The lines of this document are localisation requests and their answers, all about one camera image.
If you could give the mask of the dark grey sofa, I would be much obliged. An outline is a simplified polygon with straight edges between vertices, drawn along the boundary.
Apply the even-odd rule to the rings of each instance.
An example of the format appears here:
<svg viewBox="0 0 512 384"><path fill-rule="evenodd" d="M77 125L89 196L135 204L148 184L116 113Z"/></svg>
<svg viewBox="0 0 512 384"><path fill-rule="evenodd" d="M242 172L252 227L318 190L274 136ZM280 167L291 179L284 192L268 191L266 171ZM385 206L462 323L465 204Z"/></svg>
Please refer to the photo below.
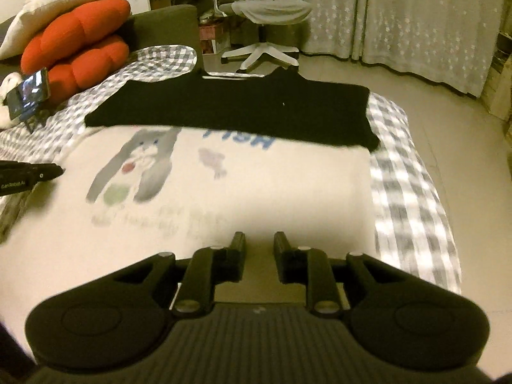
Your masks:
<svg viewBox="0 0 512 384"><path fill-rule="evenodd" d="M194 70L204 69L198 11L179 4L130 16L116 33L131 52L152 46L185 45L195 50Z"/></svg>

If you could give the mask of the upper red puffy cushion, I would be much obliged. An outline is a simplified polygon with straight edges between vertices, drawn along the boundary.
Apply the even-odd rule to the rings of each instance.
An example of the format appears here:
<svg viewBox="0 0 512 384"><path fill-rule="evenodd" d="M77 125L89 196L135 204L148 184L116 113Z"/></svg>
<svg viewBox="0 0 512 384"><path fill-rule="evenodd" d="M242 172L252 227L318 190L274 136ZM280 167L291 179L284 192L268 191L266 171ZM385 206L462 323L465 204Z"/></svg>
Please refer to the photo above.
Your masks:
<svg viewBox="0 0 512 384"><path fill-rule="evenodd" d="M127 0L96 0L56 17L25 47L21 71L28 75L85 50L119 42L122 38L117 30L126 23L130 12Z"/></svg>

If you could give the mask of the smartphone playing video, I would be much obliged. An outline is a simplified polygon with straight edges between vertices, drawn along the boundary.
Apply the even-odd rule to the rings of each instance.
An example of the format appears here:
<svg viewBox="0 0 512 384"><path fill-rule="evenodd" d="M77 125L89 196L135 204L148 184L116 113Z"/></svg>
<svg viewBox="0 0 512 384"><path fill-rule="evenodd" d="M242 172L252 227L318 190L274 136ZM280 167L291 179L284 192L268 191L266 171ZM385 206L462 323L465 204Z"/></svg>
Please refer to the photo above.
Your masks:
<svg viewBox="0 0 512 384"><path fill-rule="evenodd" d="M50 82L46 68L27 76L8 94L11 118L24 121L30 111L50 98Z"/></svg>

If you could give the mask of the grey star curtain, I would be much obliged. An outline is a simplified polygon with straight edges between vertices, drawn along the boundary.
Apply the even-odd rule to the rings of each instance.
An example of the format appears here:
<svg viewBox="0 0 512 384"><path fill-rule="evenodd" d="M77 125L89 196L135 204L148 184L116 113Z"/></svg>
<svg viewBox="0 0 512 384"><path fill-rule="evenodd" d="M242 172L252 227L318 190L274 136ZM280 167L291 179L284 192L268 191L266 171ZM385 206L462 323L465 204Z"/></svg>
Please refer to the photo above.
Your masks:
<svg viewBox="0 0 512 384"><path fill-rule="evenodd" d="M503 0L306 0L300 49L382 64L481 95Z"/></svg>

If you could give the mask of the red puffy cushion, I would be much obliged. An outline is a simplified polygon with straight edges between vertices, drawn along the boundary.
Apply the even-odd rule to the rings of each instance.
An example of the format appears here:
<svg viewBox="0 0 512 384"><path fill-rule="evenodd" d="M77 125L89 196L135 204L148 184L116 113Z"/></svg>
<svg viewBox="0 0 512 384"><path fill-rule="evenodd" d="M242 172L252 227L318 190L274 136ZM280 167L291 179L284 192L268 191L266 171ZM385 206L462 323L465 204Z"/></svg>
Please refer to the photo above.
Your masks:
<svg viewBox="0 0 512 384"><path fill-rule="evenodd" d="M73 95L101 83L126 64L129 47L117 35L109 36L50 68L50 98L57 106Z"/></svg>
<svg viewBox="0 0 512 384"><path fill-rule="evenodd" d="M56 17L25 47L21 71L28 75L85 50L119 42L122 38L117 30L126 23L130 12L127 0L96 0Z"/></svg>

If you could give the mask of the dark blue phone stand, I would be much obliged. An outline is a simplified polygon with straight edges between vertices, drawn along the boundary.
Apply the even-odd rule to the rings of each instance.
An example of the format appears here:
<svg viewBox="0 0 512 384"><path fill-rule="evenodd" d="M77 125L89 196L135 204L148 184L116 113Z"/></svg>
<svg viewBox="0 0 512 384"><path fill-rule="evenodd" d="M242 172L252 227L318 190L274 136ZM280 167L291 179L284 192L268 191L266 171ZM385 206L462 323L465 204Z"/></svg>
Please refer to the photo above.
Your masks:
<svg viewBox="0 0 512 384"><path fill-rule="evenodd" d="M29 133L34 133L38 127L45 127L47 119L50 117L48 109L33 109L23 121L23 124Z"/></svg>

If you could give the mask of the white plush toy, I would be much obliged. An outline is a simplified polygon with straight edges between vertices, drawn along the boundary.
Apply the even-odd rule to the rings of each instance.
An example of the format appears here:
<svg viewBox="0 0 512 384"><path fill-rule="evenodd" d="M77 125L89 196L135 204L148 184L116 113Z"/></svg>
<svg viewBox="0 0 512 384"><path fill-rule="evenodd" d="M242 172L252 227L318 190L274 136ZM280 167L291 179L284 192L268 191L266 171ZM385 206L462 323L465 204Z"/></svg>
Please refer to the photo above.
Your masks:
<svg viewBox="0 0 512 384"><path fill-rule="evenodd" d="M18 118L11 118L8 94L14 90L22 81L23 77L19 73L12 72L8 74L7 77L5 77L1 84L0 128L2 131L11 127L15 127L20 123Z"/></svg>

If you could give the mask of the lower red puffy cushion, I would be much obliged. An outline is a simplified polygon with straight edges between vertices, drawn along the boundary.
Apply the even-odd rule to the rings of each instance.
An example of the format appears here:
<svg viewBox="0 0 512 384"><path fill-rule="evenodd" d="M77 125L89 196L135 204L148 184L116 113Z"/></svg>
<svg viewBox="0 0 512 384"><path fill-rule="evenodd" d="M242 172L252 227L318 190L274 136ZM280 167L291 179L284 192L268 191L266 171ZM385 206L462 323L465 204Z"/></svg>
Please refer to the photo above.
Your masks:
<svg viewBox="0 0 512 384"><path fill-rule="evenodd" d="M50 98L57 106L73 95L101 83L126 64L129 47L117 35L109 36L50 68Z"/></svg>

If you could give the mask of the black and white raglan shirt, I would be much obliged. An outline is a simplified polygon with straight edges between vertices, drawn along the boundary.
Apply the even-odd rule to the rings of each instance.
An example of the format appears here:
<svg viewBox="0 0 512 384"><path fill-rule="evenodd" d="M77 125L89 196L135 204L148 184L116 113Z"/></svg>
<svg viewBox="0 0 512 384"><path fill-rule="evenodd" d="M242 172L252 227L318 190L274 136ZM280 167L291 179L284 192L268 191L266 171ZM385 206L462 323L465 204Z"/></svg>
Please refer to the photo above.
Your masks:
<svg viewBox="0 0 512 384"><path fill-rule="evenodd" d="M1 245L1 319L20 347L38 303L158 252L189 258L235 232L270 248L341 258L375 250L370 153L173 127L84 131L56 156L64 173L35 190Z"/></svg>

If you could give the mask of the grey office chair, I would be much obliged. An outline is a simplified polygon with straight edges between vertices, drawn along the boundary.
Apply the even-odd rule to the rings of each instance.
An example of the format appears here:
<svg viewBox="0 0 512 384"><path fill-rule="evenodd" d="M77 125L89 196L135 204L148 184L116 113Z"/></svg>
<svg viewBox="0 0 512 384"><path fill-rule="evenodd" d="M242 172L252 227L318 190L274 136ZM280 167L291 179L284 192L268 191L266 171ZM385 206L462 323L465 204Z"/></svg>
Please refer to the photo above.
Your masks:
<svg viewBox="0 0 512 384"><path fill-rule="evenodd" d="M213 14L218 19L240 17L258 27L256 43L222 53L220 62L243 58L239 73L248 72L263 55L270 56L288 68L299 67L300 50L294 46L267 40L267 26L293 26L310 15L312 5L305 0L212 0Z"/></svg>

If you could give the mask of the wooden shelf unit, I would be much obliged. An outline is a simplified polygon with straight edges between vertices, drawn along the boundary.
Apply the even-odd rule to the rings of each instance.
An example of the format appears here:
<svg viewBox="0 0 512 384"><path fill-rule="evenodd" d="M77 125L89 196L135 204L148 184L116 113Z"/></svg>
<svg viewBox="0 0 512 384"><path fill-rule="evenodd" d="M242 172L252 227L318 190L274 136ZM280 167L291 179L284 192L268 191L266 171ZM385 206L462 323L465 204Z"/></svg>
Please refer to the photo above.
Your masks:
<svg viewBox="0 0 512 384"><path fill-rule="evenodd" d="M511 35L503 31L496 39L481 101L491 115L502 121L505 140L511 144Z"/></svg>

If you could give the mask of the white striped pillow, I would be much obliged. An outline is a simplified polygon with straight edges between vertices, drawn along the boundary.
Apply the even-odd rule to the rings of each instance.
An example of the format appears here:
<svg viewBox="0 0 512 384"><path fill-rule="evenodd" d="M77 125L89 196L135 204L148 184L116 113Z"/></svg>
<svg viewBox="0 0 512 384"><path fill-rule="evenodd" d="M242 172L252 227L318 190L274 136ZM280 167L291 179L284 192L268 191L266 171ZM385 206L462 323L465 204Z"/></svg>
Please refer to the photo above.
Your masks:
<svg viewBox="0 0 512 384"><path fill-rule="evenodd" d="M97 0L28 0L1 31L1 59L23 53L31 38L58 16Z"/></svg>

